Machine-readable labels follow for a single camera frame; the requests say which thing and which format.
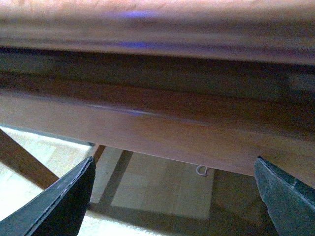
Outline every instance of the black object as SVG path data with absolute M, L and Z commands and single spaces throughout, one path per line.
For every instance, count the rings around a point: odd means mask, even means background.
M 0 222 L 0 236 L 76 236 L 95 178 L 89 157 Z
M 254 173 L 262 200 L 281 236 L 315 236 L 315 190 L 259 157 Z

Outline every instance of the wooden beam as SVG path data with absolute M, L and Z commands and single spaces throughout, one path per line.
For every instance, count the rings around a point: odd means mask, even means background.
M 2 81 L 1 123 L 247 175 L 262 156 L 315 186 L 313 106 L 40 77 Z
M 0 46 L 314 65 L 314 11 L 305 0 L 10 1 Z
M 98 162 L 99 158 L 102 156 L 104 150 L 105 150 L 106 146 L 104 145 L 100 145 L 100 144 L 95 144 L 90 153 L 89 153 L 89 156 L 92 156 L 94 157 L 94 161 L 95 163 Z
M 48 188 L 59 179 L 2 130 L 0 130 L 0 162 L 42 189 Z

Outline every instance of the white cord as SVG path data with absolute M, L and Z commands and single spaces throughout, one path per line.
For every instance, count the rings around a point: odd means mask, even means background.
M 204 172 L 204 173 L 201 173 L 201 172 L 200 172 L 200 169 L 201 169 L 202 167 L 205 168 L 205 172 Z M 198 167 L 196 168 L 196 173 L 197 173 L 198 175 L 200 175 L 200 176 L 206 177 L 206 176 L 208 176 L 208 170 L 210 170 L 210 169 L 211 169 L 210 167 L 198 166 Z

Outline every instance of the wooden furniture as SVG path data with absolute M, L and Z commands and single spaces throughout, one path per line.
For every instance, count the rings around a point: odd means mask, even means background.
M 0 148 L 0 161 L 37 186 L 45 189 L 59 179 L 2 130 Z
M 313 2 L 59 3 L 0 7 L 0 123 L 315 186 Z

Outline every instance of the floor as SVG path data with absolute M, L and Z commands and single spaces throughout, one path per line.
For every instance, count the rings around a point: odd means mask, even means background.
M 1 128 L 59 177 L 91 149 Z M 126 151 L 122 162 L 122 153 L 107 147 L 97 163 L 80 236 L 277 235 L 253 177 L 214 169 L 202 177 L 192 164 Z M 0 220 L 42 191 L 1 163 L 0 189 Z

